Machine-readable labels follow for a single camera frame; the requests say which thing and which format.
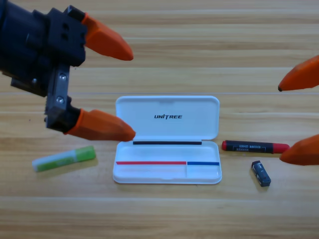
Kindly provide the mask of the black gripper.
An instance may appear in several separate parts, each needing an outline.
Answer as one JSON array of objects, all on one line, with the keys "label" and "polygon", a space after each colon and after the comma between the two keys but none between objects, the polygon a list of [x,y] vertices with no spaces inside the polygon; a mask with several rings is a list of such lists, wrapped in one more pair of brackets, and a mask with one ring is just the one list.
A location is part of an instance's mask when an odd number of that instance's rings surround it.
[{"label": "black gripper", "polygon": [[79,119],[68,96],[69,70],[85,61],[85,45],[115,59],[134,58],[119,33],[71,5],[43,14],[0,2],[0,71],[11,86],[46,98],[49,129],[66,133]]}]

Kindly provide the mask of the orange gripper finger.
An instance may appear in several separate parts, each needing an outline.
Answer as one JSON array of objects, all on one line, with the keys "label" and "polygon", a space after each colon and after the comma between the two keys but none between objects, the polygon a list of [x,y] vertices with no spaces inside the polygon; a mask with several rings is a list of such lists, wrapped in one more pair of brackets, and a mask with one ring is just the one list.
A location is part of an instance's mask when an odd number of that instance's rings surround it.
[{"label": "orange gripper finger", "polygon": [[77,123],[66,134],[87,140],[131,141],[136,132],[117,116],[81,109]]},{"label": "orange gripper finger", "polygon": [[310,89],[319,85],[319,56],[308,59],[296,65],[282,79],[278,90],[292,91]]},{"label": "orange gripper finger", "polygon": [[280,156],[280,160],[293,165],[318,165],[319,135],[296,142]]}]

